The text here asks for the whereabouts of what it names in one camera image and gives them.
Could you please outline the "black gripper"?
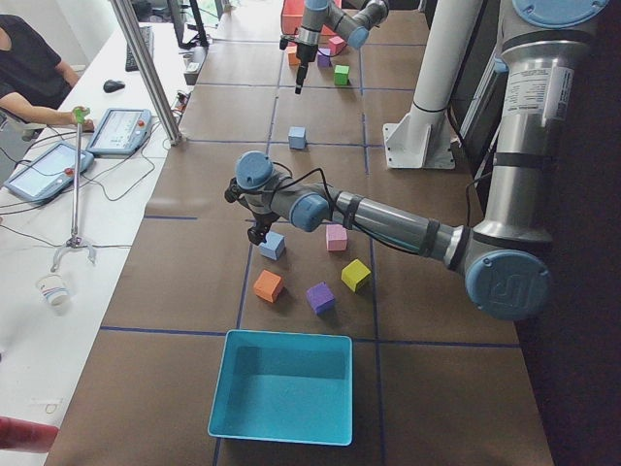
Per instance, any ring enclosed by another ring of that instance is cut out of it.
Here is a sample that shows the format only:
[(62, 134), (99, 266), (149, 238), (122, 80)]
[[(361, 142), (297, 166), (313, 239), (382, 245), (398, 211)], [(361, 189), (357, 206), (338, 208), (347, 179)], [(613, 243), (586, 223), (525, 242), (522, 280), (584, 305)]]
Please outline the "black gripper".
[(300, 64), (296, 75), (296, 85), (294, 91), (295, 94), (300, 95), (309, 70), (309, 64), (315, 60), (315, 45), (298, 43), (296, 56), (300, 60)]
[(247, 229), (247, 237), (251, 243), (266, 243), (267, 234), (270, 232), (274, 222), (279, 220), (279, 215), (253, 214), (254, 223)]

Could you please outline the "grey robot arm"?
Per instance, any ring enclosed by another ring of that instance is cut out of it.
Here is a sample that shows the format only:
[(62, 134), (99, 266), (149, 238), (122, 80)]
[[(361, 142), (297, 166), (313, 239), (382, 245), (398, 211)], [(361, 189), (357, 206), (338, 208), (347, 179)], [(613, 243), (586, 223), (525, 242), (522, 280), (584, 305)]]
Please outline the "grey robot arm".
[(379, 26), (389, 15), (389, 2), (384, 0), (351, 1), (359, 11), (350, 16), (333, 1), (305, 1), (301, 26), (294, 34), (282, 34), (281, 43), (293, 42), (297, 46), (298, 66), (295, 93), (302, 92), (309, 70), (318, 53), (321, 30), (324, 26), (331, 29), (348, 45), (359, 50), (367, 41), (373, 27)]
[[(301, 60), (295, 93), (316, 58), (320, 33), (330, 28), (355, 49), (389, 14), (388, 1), (349, 1), (350, 16), (334, 1), (304, 1), (301, 26), (282, 34), (280, 48), (295, 43)], [(393, 169), (453, 167), (439, 149), (443, 114), (474, 32), (483, 1), (438, 1), (408, 113), (383, 126), (386, 162)], [(574, 70), (596, 35), (611, 1), (500, 1), (496, 70), (507, 73), (496, 151), (489, 173), (484, 219), (474, 228), (451, 227), (360, 195), (338, 190), (314, 169), (297, 180), (260, 151), (237, 161), (227, 190), (254, 217), (247, 237), (267, 240), (283, 217), (315, 230), (323, 220), (357, 229), (387, 247), (431, 257), (462, 275), (471, 301), (489, 316), (522, 320), (541, 311), (551, 289), (543, 262), (552, 238), (541, 217), (548, 194), (553, 148), (566, 118)]]

